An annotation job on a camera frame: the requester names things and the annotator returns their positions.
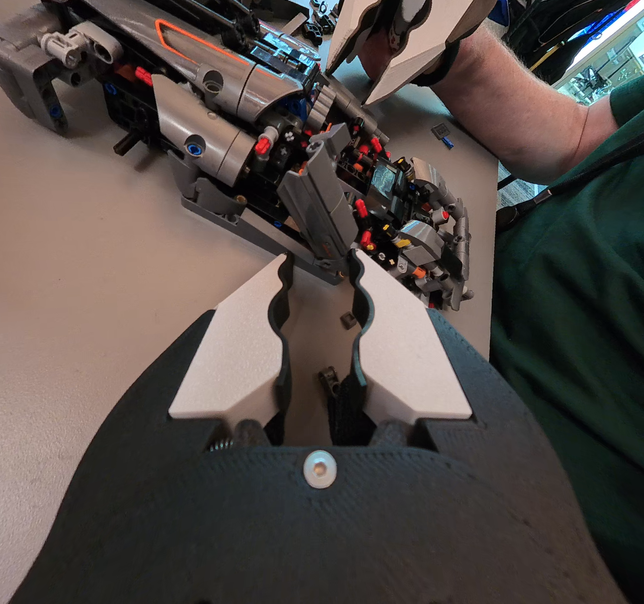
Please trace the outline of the black curved lego panel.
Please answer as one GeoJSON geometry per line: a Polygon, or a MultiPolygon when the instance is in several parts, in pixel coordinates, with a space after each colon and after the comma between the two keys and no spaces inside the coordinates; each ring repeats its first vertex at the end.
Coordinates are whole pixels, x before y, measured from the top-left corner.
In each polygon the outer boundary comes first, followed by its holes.
{"type": "Polygon", "coordinates": [[[265,21],[285,20],[290,21],[302,15],[304,20],[309,20],[309,8],[291,0],[237,0],[249,11],[265,21]]]}

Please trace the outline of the blue garment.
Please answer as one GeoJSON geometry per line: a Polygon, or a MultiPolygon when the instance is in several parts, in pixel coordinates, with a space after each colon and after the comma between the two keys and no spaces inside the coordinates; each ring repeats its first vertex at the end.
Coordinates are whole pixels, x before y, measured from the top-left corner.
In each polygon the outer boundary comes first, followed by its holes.
{"type": "Polygon", "coordinates": [[[509,0],[497,0],[486,19],[486,25],[497,38],[501,39],[511,26],[509,0]]]}

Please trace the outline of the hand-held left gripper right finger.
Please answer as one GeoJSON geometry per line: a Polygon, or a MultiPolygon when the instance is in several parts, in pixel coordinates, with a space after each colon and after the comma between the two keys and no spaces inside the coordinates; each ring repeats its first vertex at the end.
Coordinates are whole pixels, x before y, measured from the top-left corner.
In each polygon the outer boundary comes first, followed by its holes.
{"type": "Polygon", "coordinates": [[[363,411],[373,423],[468,420],[473,412],[423,303],[370,259],[350,252],[354,315],[353,369],[366,387],[363,411]]]}

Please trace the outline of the black garment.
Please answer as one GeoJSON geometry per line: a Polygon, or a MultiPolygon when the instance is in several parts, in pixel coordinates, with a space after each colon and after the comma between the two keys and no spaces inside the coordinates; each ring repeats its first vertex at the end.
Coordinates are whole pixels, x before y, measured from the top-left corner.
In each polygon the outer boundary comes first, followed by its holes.
{"type": "Polygon", "coordinates": [[[509,0],[505,44],[537,77],[553,84],[575,55],[634,0],[536,0],[527,8],[509,0]]]}

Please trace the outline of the person's right forearm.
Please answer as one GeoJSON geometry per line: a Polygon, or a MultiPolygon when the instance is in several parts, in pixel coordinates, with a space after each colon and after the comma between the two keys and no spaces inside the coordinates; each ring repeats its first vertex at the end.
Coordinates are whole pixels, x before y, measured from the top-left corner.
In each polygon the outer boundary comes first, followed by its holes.
{"type": "Polygon", "coordinates": [[[539,80],[487,28],[463,39],[433,92],[516,178],[547,185],[618,129],[608,97],[586,107],[539,80]]]}

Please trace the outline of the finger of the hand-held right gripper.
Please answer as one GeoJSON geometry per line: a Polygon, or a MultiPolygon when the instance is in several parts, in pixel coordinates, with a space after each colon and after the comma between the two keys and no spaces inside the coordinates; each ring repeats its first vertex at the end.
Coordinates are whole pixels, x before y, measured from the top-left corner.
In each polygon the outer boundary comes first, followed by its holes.
{"type": "Polygon", "coordinates": [[[364,103],[371,105],[387,99],[403,86],[412,84],[433,59],[446,49],[446,40],[473,0],[428,0],[427,12],[409,30],[400,52],[394,56],[377,83],[372,85],[364,103]]]}
{"type": "Polygon", "coordinates": [[[409,30],[428,10],[428,0],[341,0],[326,61],[326,74],[351,62],[370,35],[384,31],[385,47],[394,54],[409,30]]]}

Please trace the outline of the cluster of small black lego pieces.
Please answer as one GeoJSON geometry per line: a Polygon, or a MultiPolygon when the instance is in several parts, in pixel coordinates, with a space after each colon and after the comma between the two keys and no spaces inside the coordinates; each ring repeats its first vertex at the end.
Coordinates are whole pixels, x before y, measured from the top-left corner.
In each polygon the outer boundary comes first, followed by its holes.
{"type": "Polygon", "coordinates": [[[339,17],[339,4],[332,7],[326,0],[310,0],[310,18],[301,26],[304,39],[313,46],[320,47],[325,36],[331,36],[339,17]]]}

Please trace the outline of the grey black lego car model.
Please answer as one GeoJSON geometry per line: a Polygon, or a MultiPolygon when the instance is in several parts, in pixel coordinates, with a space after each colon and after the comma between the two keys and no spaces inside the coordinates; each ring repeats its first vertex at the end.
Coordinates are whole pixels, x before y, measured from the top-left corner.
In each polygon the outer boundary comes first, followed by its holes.
{"type": "Polygon", "coordinates": [[[361,249],[429,307],[469,286],[463,200],[418,157],[393,160],[309,45],[241,0],[39,0],[1,25],[1,88],[63,135],[55,91],[100,83],[125,136],[165,152],[181,204],[336,285],[361,249]]]}

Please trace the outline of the person's green shirt torso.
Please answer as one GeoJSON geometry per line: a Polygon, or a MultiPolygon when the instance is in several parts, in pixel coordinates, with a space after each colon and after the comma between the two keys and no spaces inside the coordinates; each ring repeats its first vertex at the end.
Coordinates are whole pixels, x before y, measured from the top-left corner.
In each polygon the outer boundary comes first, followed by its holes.
{"type": "Polygon", "coordinates": [[[643,78],[609,96],[617,131],[496,240],[490,360],[533,412],[620,589],[643,602],[643,78]]]}

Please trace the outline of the glass display case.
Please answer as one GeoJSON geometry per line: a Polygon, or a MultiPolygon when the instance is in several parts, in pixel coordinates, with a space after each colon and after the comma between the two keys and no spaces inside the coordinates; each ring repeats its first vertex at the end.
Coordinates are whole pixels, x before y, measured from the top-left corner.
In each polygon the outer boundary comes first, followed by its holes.
{"type": "Polygon", "coordinates": [[[575,55],[553,87],[590,105],[642,75],[643,0],[634,0],[575,55]]]}

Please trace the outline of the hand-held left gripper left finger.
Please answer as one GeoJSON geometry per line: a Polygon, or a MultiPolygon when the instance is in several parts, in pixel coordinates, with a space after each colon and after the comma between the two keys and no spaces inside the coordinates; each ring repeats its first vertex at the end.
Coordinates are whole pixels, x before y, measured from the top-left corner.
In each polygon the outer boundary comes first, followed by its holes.
{"type": "Polygon", "coordinates": [[[173,419],[243,420],[261,426],[283,419],[291,398],[288,291],[294,255],[280,254],[223,300],[169,408],[173,419]]]}

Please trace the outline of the person's right hand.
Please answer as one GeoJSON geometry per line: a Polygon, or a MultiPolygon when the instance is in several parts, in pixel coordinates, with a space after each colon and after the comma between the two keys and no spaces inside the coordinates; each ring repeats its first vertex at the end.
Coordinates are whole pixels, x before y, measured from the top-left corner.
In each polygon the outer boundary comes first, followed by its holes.
{"type": "Polygon", "coordinates": [[[358,57],[363,70],[372,84],[377,83],[382,73],[394,56],[400,52],[400,47],[394,48],[390,44],[389,31],[384,27],[373,30],[361,47],[358,57]]]}

